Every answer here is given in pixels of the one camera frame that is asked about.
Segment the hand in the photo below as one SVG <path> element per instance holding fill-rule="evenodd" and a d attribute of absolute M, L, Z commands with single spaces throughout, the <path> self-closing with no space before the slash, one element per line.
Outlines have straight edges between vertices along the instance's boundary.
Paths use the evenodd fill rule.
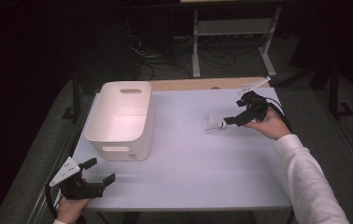
<path fill-rule="evenodd" d="M 65 223 L 75 223 L 83 209 L 92 199 L 68 200 L 62 197 L 57 213 L 57 220 Z"/>
<path fill-rule="evenodd" d="M 264 136 L 277 140 L 278 138 L 290 134 L 287 125 L 281 120 L 272 107 L 267 107 L 267 114 L 263 121 L 249 122 L 244 127 L 255 129 Z"/>

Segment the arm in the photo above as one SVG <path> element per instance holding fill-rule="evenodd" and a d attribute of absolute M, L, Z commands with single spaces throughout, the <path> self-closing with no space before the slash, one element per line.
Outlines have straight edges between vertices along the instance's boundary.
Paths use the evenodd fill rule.
<path fill-rule="evenodd" d="M 299 223 L 348 223 L 319 164 L 271 107 L 263 121 L 246 127 L 276 140 L 275 151 L 282 160 Z"/>

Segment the bin handle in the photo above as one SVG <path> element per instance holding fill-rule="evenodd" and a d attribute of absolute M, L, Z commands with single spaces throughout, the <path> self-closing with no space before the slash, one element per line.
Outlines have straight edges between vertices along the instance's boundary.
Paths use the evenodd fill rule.
<path fill-rule="evenodd" d="M 103 147 L 103 151 L 130 151 L 128 147 Z"/>
<path fill-rule="evenodd" d="M 123 94 L 141 94 L 142 91 L 139 89 L 122 89 L 120 90 Z"/>

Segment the white plastic bin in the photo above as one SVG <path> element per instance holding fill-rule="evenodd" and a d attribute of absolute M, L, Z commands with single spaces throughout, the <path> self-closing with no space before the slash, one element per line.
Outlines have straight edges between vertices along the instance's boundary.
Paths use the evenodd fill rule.
<path fill-rule="evenodd" d="M 108 82 L 89 116 L 86 138 L 109 161 L 142 161 L 150 150 L 154 111 L 144 81 Z"/>

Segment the white sleeve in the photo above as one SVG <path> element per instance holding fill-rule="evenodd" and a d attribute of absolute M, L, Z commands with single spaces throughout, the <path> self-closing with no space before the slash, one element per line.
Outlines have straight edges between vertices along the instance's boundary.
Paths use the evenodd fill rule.
<path fill-rule="evenodd" d="M 64 223 L 62 221 L 55 219 L 53 224 L 67 224 L 67 223 Z"/>
<path fill-rule="evenodd" d="M 348 223 L 316 159 L 298 136 L 288 134 L 275 142 L 289 183 L 298 223 Z"/>

